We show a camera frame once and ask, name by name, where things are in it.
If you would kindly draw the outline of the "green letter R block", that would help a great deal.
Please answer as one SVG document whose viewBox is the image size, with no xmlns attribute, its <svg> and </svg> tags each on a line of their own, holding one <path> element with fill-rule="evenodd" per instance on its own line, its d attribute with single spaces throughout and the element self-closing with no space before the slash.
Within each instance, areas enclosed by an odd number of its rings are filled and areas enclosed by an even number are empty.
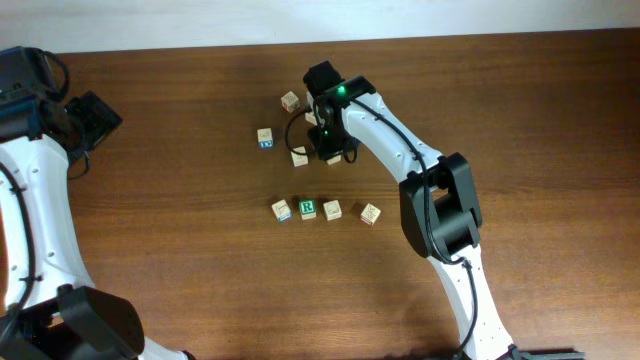
<svg viewBox="0 0 640 360">
<path fill-rule="evenodd" d="M 312 199 L 301 200 L 299 202 L 299 211 L 302 220 L 315 218 L 317 216 L 315 201 Z"/>
</svg>

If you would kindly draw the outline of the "blue edged wooden block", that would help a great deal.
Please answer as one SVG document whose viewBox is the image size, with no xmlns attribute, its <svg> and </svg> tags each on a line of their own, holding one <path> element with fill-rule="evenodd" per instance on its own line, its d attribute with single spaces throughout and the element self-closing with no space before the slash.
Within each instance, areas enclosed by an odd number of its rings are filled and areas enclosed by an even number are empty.
<svg viewBox="0 0 640 360">
<path fill-rule="evenodd" d="M 291 208 L 284 199 L 273 203 L 271 208 L 278 222 L 283 222 L 293 216 Z"/>
</svg>

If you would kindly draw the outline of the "red edged wooden block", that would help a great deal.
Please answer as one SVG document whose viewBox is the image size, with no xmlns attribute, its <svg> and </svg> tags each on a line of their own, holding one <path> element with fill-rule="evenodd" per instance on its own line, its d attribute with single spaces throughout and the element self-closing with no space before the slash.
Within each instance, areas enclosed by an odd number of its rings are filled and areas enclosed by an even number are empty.
<svg viewBox="0 0 640 360">
<path fill-rule="evenodd" d="M 373 226 L 381 215 L 381 210 L 371 203 L 367 203 L 363 208 L 360 219 L 369 226 Z"/>
</svg>

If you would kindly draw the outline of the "red letter E block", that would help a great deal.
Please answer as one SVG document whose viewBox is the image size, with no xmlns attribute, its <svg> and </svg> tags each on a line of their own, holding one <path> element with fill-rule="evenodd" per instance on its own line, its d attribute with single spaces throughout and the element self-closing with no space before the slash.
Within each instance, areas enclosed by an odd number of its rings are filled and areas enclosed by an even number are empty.
<svg viewBox="0 0 640 360">
<path fill-rule="evenodd" d="M 339 163 L 342 160 L 342 156 L 341 155 L 337 155 L 334 156 L 332 158 L 329 158 L 328 160 L 326 160 L 327 165 L 334 165 L 336 163 Z"/>
</svg>

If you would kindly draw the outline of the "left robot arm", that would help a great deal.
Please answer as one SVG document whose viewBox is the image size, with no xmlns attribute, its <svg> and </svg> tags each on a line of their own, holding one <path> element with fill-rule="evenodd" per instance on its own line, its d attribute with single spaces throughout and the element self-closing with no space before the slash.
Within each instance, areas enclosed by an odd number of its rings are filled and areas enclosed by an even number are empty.
<svg viewBox="0 0 640 360">
<path fill-rule="evenodd" d="M 92 92 L 66 105 L 28 90 L 10 96 L 1 105 L 2 358 L 191 358 L 147 338 L 128 300 L 96 289 L 79 250 L 68 170 L 121 118 Z"/>
</svg>

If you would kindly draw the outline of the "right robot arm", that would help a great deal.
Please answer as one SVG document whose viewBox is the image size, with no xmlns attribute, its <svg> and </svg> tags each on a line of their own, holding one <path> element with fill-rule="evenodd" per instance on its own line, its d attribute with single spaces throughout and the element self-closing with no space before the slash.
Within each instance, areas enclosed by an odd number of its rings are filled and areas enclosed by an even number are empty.
<svg viewBox="0 0 640 360">
<path fill-rule="evenodd" d="M 471 167 L 415 136 L 362 76 L 307 73 L 303 82 L 324 142 L 366 146 L 398 183 L 401 226 L 413 250 L 435 268 L 460 334 L 455 358 L 499 359 L 513 346 L 484 274 L 482 213 Z"/>
</svg>

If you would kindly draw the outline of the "wooden animal picture block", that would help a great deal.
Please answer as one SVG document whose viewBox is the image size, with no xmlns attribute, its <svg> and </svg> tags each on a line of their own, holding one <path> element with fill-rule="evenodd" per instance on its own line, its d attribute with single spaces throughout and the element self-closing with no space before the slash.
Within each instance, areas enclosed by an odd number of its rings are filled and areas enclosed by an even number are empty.
<svg viewBox="0 0 640 360">
<path fill-rule="evenodd" d="M 314 126 L 317 125 L 316 117 L 313 112 L 307 112 L 305 114 L 305 120 Z"/>
</svg>

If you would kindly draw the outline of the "plain wooden picture block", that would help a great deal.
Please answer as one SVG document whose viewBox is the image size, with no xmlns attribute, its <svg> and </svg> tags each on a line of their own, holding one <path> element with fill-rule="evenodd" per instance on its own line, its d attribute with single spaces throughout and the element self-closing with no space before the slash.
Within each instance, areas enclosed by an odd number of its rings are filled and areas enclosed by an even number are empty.
<svg viewBox="0 0 640 360">
<path fill-rule="evenodd" d="M 295 167 L 307 165 L 309 163 L 308 155 L 304 146 L 294 148 L 291 151 L 292 162 Z"/>
</svg>

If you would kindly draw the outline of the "wooden block top left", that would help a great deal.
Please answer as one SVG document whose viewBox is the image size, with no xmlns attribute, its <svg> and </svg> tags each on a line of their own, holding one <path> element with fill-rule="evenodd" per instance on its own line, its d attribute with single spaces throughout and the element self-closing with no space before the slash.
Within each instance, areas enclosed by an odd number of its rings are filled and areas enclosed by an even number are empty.
<svg viewBox="0 0 640 360">
<path fill-rule="evenodd" d="M 300 99 L 293 91 L 289 91 L 281 97 L 281 105 L 288 113 L 293 113 L 300 107 Z"/>
</svg>

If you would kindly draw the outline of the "blue letter E block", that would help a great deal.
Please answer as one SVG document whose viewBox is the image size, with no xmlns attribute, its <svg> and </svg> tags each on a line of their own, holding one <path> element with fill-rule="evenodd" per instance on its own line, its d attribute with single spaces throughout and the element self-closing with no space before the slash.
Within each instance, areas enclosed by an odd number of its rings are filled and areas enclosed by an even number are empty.
<svg viewBox="0 0 640 360">
<path fill-rule="evenodd" d="M 257 130 L 258 144 L 261 149 L 272 148 L 274 146 L 273 133 L 271 128 Z"/>
</svg>

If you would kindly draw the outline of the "black table clamp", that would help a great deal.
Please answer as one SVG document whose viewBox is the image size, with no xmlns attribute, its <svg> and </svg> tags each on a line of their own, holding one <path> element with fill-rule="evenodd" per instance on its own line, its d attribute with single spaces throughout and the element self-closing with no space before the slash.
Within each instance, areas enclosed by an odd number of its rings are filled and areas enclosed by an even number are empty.
<svg viewBox="0 0 640 360">
<path fill-rule="evenodd" d="M 585 360 L 582 352 L 531 353 L 512 349 L 509 353 L 512 360 Z"/>
</svg>

